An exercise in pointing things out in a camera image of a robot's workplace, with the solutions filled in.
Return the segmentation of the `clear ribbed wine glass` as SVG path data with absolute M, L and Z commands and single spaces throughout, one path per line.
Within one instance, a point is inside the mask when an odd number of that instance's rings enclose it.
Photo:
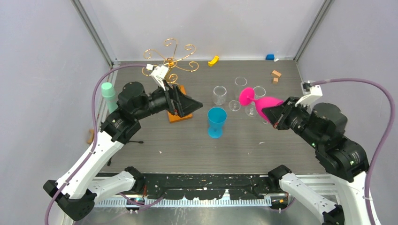
M 254 99 L 259 99 L 265 96 L 266 90 L 261 86 L 256 86 L 253 88 L 254 90 Z M 255 117 L 258 115 L 255 103 L 252 101 L 248 106 L 245 108 L 245 113 L 249 117 Z

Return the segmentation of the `pink wine glass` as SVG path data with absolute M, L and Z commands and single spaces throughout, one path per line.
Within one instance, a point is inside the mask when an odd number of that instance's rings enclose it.
M 264 119 L 265 123 L 269 123 L 269 120 L 262 113 L 262 109 L 266 107 L 275 106 L 276 103 L 281 102 L 283 100 L 277 99 L 275 97 L 264 96 L 259 99 L 254 99 L 254 90 L 251 87 L 247 87 L 243 89 L 239 96 L 239 102 L 242 106 L 248 106 L 252 101 L 255 103 L 258 115 Z

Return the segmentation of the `blue wine glass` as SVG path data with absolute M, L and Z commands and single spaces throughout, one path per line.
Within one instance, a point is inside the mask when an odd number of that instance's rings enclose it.
M 220 138 L 223 134 L 223 126 L 227 120 L 227 112 L 221 107 L 212 107 L 208 113 L 208 135 L 214 139 Z

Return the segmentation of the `clear flute glass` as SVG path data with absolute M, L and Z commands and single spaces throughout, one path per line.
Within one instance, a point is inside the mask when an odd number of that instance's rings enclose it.
M 247 79 L 245 77 L 236 77 L 234 80 L 235 84 L 235 89 L 233 91 L 233 99 L 229 102 L 229 109 L 233 112 L 236 112 L 240 110 L 241 104 L 239 102 L 239 96 L 241 91 L 246 87 L 247 85 Z

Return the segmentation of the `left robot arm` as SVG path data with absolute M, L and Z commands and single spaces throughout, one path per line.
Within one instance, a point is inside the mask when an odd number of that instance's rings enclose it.
M 162 111 L 184 117 L 203 104 L 185 95 L 174 84 L 164 83 L 146 94 L 140 82 L 129 82 L 118 96 L 117 109 L 110 113 L 93 142 L 72 168 L 58 180 L 48 180 L 43 188 L 73 221 L 80 221 L 95 204 L 113 195 L 130 191 L 139 194 L 145 186 L 141 172 L 127 167 L 101 182 L 93 179 L 109 159 L 126 145 L 140 128 L 140 120 Z

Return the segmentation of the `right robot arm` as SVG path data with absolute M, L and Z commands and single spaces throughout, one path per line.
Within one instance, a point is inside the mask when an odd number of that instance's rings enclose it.
M 334 181 L 340 202 L 332 202 L 305 185 L 288 167 L 268 173 L 268 187 L 284 191 L 311 211 L 323 225 L 377 225 L 379 220 L 365 184 L 369 163 L 361 145 L 345 136 L 347 117 L 334 104 L 318 103 L 311 112 L 290 97 L 261 112 L 277 130 L 292 130 L 315 151 Z

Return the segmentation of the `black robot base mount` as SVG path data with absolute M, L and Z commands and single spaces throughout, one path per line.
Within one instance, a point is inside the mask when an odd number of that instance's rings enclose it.
M 144 173 L 136 184 L 117 191 L 127 209 L 150 207 L 269 207 L 282 212 L 295 199 L 276 180 L 260 174 Z

